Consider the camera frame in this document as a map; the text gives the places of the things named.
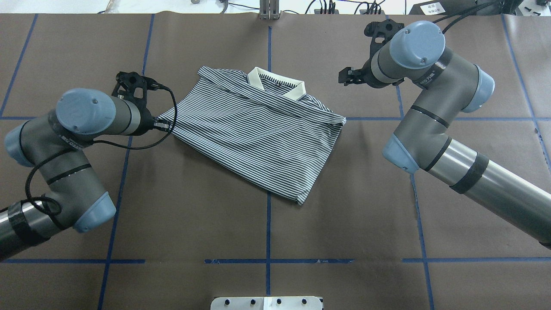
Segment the black and white striped fabric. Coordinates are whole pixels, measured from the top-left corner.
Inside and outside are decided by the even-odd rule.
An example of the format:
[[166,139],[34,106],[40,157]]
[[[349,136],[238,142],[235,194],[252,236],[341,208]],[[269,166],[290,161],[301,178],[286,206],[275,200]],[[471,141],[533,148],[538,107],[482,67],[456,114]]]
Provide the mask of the black and white striped fabric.
[[[260,68],[202,67],[173,134],[248,181],[304,203],[346,123],[304,82]],[[174,108],[163,113],[172,120]]]

